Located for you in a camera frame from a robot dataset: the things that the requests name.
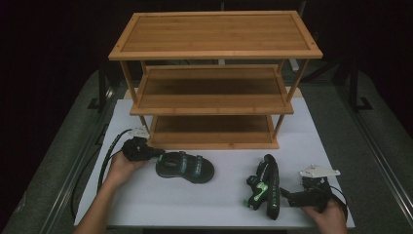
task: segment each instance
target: velcro strap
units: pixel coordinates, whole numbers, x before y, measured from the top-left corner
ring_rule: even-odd
[[[185,154],[185,152],[179,152],[181,155],[181,166],[180,166],[180,172],[181,173],[185,173],[186,172],[186,168],[188,167],[188,156]]]
[[[203,156],[197,155],[197,163],[195,164],[194,177],[198,177],[201,174],[203,168]]]

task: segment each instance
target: cable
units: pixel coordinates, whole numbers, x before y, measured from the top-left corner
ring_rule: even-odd
[[[86,163],[86,165],[83,167],[82,171],[80,172],[80,174],[79,174],[79,176],[76,180],[75,186],[72,189],[72,194],[70,195],[70,212],[72,214],[73,220],[76,218],[75,208],[74,208],[74,200],[75,200],[74,197],[75,197],[75,192],[76,192],[77,186],[79,185],[79,181],[82,178],[82,175],[85,172],[86,168],[88,167],[89,163],[92,161],[94,156],[97,155],[97,152],[101,149],[101,147],[102,146],[100,145],[97,148],[97,150],[92,154],[92,156],[88,159],[88,162]]]
[[[341,195],[342,195],[343,198],[344,198],[344,202],[346,203],[345,205],[346,205],[346,207],[348,207],[346,195],[344,195],[344,193],[343,193],[342,191],[340,191],[338,188],[336,188],[336,187],[334,187],[334,186],[330,186],[330,188],[334,188],[337,192],[341,193]]]
[[[131,129],[127,129],[127,130],[124,130],[123,132],[121,132],[119,135],[116,136],[116,138],[113,140],[112,144],[110,145],[110,147],[109,147],[109,149],[106,153],[106,156],[103,160],[102,167],[100,169],[100,175],[99,175],[99,180],[97,182],[97,191],[96,191],[96,193],[99,191],[100,186],[102,185],[103,176],[104,176],[104,172],[106,171],[107,164],[109,163],[109,160],[113,157],[113,155],[112,155],[113,148],[115,147],[116,143],[118,143],[118,141],[122,137],[122,135],[124,135],[125,133],[127,133],[130,130]]]

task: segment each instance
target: hand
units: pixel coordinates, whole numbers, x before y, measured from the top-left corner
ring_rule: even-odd
[[[136,169],[143,167],[147,162],[131,162],[120,151],[112,157],[112,163],[104,183],[110,184],[113,188],[118,188],[130,179]]]
[[[322,213],[319,213],[313,207],[302,207],[319,228],[320,234],[342,234],[347,233],[346,218],[341,207],[332,199],[327,203]]]

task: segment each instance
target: wooden shelf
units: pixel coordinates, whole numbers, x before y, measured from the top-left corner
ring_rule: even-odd
[[[112,60],[319,59],[295,11],[135,13]]]
[[[164,149],[279,148],[271,116],[154,116],[149,144]]]
[[[131,115],[292,114],[277,68],[147,66]]]
[[[279,148],[277,133],[309,59],[319,50],[295,11],[135,13],[109,55],[133,105],[153,115],[152,146],[164,149]],[[147,60],[279,59],[280,64],[149,66]],[[303,59],[286,90],[282,65]],[[140,60],[137,91],[128,60]],[[274,127],[271,115],[279,114]]]

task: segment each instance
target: black sandal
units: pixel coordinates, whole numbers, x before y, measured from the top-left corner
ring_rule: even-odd
[[[212,179],[214,167],[203,156],[179,151],[160,156],[156,173],[160,177],[183,177],[192,183],[206,183]]]

